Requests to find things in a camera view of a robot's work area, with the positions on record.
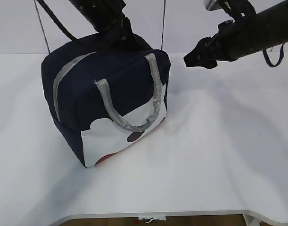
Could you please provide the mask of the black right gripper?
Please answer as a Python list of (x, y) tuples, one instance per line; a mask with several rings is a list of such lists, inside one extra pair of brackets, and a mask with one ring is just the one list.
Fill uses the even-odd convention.
[[(183, 59), (186, 67), (203, 67), (213, 69), (217, 61), (235, 61), (243, 54), (240, 51), (240, 41), (243, 32), (243, 23), (227, 20), (218, 25), (218, 33), (211, 37), (202, 38), (196, 47)], [(207, 47), (211, 41), (211, 57)]]

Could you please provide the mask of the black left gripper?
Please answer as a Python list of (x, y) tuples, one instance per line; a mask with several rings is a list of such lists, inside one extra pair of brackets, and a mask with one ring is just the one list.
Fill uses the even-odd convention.
[(94, 28), (110, 43), (120, 42), (125, 51), (148, 50), (148, 43), (132, 31), (129, 18), (124, 14), (125, 4), (94, 4)]

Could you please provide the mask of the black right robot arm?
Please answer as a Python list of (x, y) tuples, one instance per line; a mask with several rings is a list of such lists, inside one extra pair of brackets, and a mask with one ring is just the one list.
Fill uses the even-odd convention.
[(219, 61), (233, 62), (256, 52), (262, 52), (271, 68), (281, 64), (284, 49), (275, 64), (267, 49), (288, 42), (288, 0), (259, 13), (248, 0), (205, 0), (204, 6), (207, 11), (223, 9), (232, 19), (220, 23), (213, 37), (197, 43), (183, 58), (187, 67), (213, 69)]

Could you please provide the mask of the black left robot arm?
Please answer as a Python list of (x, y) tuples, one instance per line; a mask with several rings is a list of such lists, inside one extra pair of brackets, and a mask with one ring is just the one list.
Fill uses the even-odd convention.
[(123, 0), (72, 0), (71, 4), (90, 22), (102, 40), (126, 51), (150, 50), (151, 46), (132, 30), (123, 13)]

